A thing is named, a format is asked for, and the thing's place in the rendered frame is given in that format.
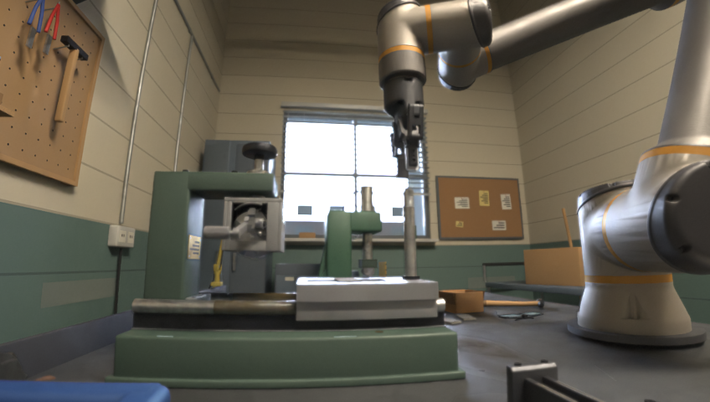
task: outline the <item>cork bulletin board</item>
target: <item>cork bulletin board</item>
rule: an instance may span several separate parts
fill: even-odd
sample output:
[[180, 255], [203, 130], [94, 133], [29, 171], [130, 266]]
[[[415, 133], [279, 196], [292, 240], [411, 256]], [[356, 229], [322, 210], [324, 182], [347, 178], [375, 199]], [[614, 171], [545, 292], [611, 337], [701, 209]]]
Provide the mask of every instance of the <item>cork bulletin board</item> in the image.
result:
[[440, 240], [521, 240], [516, 178], [436, 178]]
[[[60, 4], [57, 39], [44, 53], [44, 27]], [[104, 45], [104, 37], [70, 0], [45, 0], [44, 21], [34, 45], [26, 46], [26, 24], [35, 1], [3, 0], [0, 9], [0, 161], [17, 165], [72, 186], [79, 183], [86, 126]], [[39, 16], [34, 16], [36, 28]], [[54, 121], [71, 37], [88, 55], [73, 73], [63, 122]]]

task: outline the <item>electrical outlet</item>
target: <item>electrical outlet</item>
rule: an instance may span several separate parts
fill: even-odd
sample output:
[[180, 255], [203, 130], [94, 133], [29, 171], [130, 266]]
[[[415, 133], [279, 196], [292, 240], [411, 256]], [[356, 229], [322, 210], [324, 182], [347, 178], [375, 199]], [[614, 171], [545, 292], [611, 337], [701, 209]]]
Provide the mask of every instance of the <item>electrical outlet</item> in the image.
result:
[[109, 227], [109, 247], [132, 248], [135, 243], [135, 229], [118, 224]]

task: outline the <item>wooden handle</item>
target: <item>wooden handle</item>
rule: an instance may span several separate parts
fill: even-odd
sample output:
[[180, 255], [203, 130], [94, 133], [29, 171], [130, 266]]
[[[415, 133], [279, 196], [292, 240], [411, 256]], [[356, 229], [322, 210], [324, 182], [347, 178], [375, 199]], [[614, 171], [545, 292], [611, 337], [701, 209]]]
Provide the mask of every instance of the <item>wooden handle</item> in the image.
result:
[[569, 242], [569, 246], [572, 246], [572, 235], [569, 233], [569, 222], [567, 221], [567, 211], [562, 208], [562, 217], [564, 218], [564, 228], [567, 230], [567, 241]]
[[532, 301], [508, 301], [508, 300], [484, 300], [483, 306], [539, 306], [539, 300]]
[[71, 85], [74, 82], [74, 71], [76, 70], [76, 61], [78, 59], [79, 50], [70, 50], [69, 57], [67, 58], [67, 65], [64, 69], [62, 89], [59, 91], [59, 100], [57, 100], [57, 111], [54, 113], [54, 121], [66, 120], [66, 106], [67, 103], [69, 103], [69, 94], [71, 93]]

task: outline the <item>cardboard box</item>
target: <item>cardboard box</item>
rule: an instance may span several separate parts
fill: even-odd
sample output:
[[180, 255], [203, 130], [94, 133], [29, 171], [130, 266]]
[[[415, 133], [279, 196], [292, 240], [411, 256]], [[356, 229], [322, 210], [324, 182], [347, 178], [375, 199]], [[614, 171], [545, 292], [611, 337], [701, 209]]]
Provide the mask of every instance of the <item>cardboard box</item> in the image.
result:
[[446, 312], [483, 312], [483, 292], [460, 289], [439, 291], [439, 297], [446, 300]]
[[527, 284], [584, 286], [581, 247], [524, 250], [523, 257]]

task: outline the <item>building outside window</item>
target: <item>building outside window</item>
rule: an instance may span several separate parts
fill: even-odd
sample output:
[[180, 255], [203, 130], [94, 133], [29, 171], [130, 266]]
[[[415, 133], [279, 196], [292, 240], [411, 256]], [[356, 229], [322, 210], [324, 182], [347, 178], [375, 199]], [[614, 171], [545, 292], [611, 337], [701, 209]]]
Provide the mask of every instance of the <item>building outside window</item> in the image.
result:
[[284, 106], [282, 188], [286, 236], [322, 237], [331, 210], [362, 209], [360, 188], [373, 188], [373, 207], [383, 231], [375, 237], [404, 236], [404, 190], [415, 191], [417, 235], [429, 237], [426, 153], [419, 171], [397, 177], [392, 156], [392, 118], [369, 107]]

